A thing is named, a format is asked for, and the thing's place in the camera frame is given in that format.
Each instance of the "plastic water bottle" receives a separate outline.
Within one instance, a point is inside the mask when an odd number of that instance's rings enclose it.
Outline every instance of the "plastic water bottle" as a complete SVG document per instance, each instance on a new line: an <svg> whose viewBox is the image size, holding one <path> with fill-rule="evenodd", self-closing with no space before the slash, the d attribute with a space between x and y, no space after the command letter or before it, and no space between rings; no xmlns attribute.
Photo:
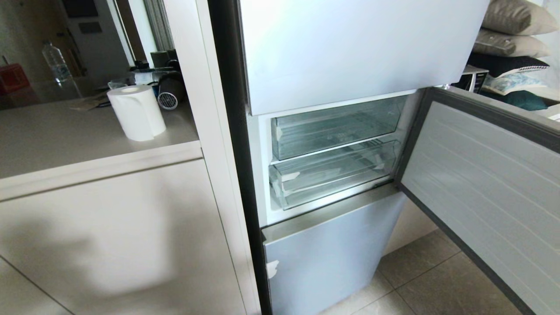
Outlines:
<svg viewBox="0 0 560 315"><path fill-rule="evenodd" d="M60 49L53 46L53 43L48 40L44 41L43 44L43 56L50 70L53 71L54 79L61 83L72 78L72 74L64 61L64 57L62 57L62 53L60 53Z"/></svg>

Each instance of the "red object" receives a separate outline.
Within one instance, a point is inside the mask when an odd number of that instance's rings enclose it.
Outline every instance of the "red object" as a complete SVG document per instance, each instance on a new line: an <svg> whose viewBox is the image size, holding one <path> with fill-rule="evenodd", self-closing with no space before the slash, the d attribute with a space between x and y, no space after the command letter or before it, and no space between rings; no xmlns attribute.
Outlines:
<svg viewBox="0 0 560 315"><path fill-rule="evenodd" d="M29 80L18 63L0 67L0 95L6 95L26 86L29 86Z"/></svg>

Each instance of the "paper towel roll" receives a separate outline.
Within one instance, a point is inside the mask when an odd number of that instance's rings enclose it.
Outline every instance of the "paper towel roll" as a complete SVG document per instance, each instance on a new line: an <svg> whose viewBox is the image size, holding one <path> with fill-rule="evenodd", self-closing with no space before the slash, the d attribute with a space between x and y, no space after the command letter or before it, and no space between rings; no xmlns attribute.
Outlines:
<svg viewBox="0 0 560 315"><path fill-rule="evenodd" d="M151 86L134 85L107 92L127 138L152 140L165 131L164 119Z"/></svg>

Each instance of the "refrigerator door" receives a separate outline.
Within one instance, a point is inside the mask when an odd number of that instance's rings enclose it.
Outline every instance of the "refrigerator door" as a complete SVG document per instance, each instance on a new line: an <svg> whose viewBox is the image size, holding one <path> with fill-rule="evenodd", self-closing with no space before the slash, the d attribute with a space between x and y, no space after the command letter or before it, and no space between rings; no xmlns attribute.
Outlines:
<svg viewBox="0 0 560 315"><path fill-rule="evenodd" d="M369 284L405 200L388 184L264 228L273 313L317 314Z"/></svg>
<svg viewBox="0 0 560 315"><path fill-rule="evenodd" d="M240 0L252 115L457 82L488 0Z"/></svg>
<svg viewBox="0 0 560 315"><path fill-rule="evenodd" d="M560 313L559 123L431 89L396 181L524 313Z"/></svg>

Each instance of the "teal cushion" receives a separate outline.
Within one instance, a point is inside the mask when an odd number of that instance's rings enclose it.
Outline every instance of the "teal cushion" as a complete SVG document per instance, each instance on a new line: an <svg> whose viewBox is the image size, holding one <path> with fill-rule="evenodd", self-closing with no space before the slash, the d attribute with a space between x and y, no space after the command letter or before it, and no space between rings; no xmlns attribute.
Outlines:
<svg viewBox="0 0 560 315"><path fill-rule="evenodd" d="M507 95L489 92L480 92L480 94L525 110L541 110L548 108L546 104L544 104L543 99L528 91L516 91Z"/></svg>

